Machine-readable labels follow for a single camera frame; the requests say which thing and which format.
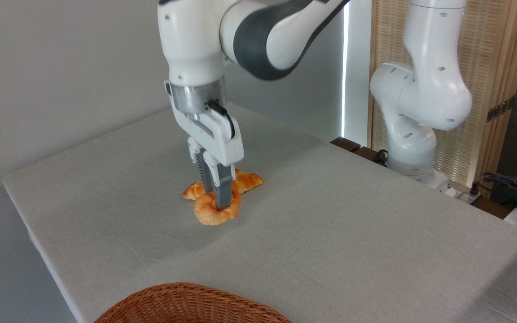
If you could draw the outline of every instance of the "croissant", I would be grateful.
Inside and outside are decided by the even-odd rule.
[[[235,173],[237,178],[232,182],[232,190],[238,191],[239,194],[248,192],[264,183],[264,180],[261,178],[261,176],[258,176],[255,173],[247,174],[241,170],[235,170]],[[183,197],[185,197],[187,200],[196,200],[199,196],[203,196],[203,194],[205,194],[205,189],[203,189],[203,182],[199,181],[191,184],[191,186],[189,186],[183,192]]]
[[[232,190],[230,206],[223,210],[217,210],[215,193],[208,192],[199,196],[195,201],[195,215],[200,223],[204,225],[219,225],[230,219],[238,217],[238,210],[241,206],[241,194]]]

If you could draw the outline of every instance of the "wicker basket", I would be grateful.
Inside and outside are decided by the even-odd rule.
[[[152,286],[131,294],[95,323],[290,323],[270,307],[191,283]]]

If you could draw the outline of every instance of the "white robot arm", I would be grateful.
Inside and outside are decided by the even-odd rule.
[[[230,205],[234,163],[244,157],[235,118],[224,108],[224,65],[264,80],[285,77],[348,0],[290,0],[266,6],[235,0],[161,0],[158,24],[169,63],[166,91],[188,133],[191,160],[217,209]]]
[[[455,129],[472,108],[457,53],[465,6],[466,0],[410,0],[404,46],[414,65],[382,64],[371,80],[388,131],[388,168],[441,192],[447,177],[433,170],[431,127]]]

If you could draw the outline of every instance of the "woven basket rim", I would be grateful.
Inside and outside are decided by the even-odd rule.
[[[265,304],[251,301],[250,299],[241,297],[231,292],[226,292],[217,288],[210,288],[209,286],[203,286],[189,282],[160,284],[151,286],[150,288],[144,288],[138,292],[134,292],[101,314],[101,316],[95,320],[95,323],[111,322],[113,317],[121,313],[125,313],[126,310],[133,311],[133,313],[136,314],[134,305],[143,301],[144,299],[148,299],[149,295],[151,295],[153,292],[157,292],[159,295],[174,294],[175,296],[176,293],[179,292],[185,298],[196,294],[198,298],[203,296],[209,303],[229,304],[230,306],[236,307],[238,310],[248,313],[248,315],[256,315],[262,319],[260,322],[291,323],[278,311]]]

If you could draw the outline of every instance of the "table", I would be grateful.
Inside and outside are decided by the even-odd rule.
[[[187,281],[295,323],[513,322],[517,227],[289,126],[229,105],[237,166],[265,183],[206,227],[170,110],[4,178],[80,322],[132,292]]]

